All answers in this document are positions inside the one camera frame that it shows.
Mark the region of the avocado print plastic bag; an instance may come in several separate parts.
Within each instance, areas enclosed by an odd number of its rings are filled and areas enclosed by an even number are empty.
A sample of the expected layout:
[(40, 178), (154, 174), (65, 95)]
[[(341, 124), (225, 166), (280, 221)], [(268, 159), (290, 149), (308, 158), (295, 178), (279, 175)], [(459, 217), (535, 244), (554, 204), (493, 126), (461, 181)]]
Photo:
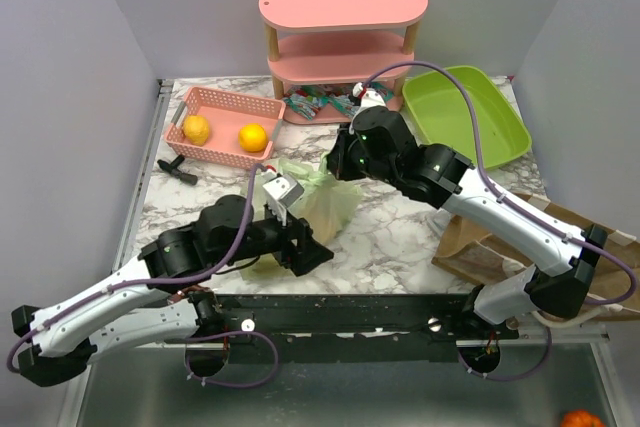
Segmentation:
[[(362, 200), (360, 188), (334, 178), (329, 173), (325, 160), (322, 160), (317, 168), (286, 158), (276, 159), (269, 166), (279, 174), (290, 174), (304, 188), (303, 195), (288, 209), (287, 219), (305, 219), (311, 227), (312, 237), (328, 248), (328, 244), (353, 218)], [(263, 172), (256, 174), (252, 188), (243, 187), (241, 190), (242, 195), (251, 198), (254, 211), (252, 225), (247, 228), (246, 233), (255, 234), (258, 232), (258, 226), (262, 225), (267, 231), (266, 239), (275, 237), (275, 251), (263, 254), (258, 265), (278, 265), (273, 254), (279, 247), (278, 227), (281, 223), (267, 208), (263, 181), (260, 179)]]

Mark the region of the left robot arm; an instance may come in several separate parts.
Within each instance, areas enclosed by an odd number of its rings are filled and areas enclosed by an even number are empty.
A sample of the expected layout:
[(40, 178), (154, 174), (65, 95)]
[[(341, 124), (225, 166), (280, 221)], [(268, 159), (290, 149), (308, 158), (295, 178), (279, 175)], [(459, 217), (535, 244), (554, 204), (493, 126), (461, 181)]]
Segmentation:
[(283, 210), (253, 219), (249, 199), (226, 195), (196, 221), (163, 232), (122, 268), (76, 296), (47, 308), (24, 305), (11, 314), (18, 342), (6, 364), (40, 387), (73, 379), (108, 354), (154, 341), (214, 340), (224, 327), (206, 294), (157, 307), (157, 302), (209, 280), (240, 260), (272, 256), (296, 276), (334, 254), (304, 219)]

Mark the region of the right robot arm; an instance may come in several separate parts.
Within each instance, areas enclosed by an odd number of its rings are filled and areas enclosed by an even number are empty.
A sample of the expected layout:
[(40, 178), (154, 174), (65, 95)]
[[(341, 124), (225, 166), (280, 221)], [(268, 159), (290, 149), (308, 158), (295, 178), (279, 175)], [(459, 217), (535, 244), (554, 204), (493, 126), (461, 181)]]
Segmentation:
[(326, 162), (341, 181), (375, 179), (413, 201), (469, 219), (531, 261), (524, 271), (473, 291), (459, 317), (467, 336), (483, 338), (508, 318), (533, 311), (562, 319), (579, 314), (599, 260), (581, 243), (602, 246), (602, 228), (583, 230), (510, 193), (493, 195), (470, 159), (442, 144), (418, 144), (404, 118), (385, 107), (341, 124)]

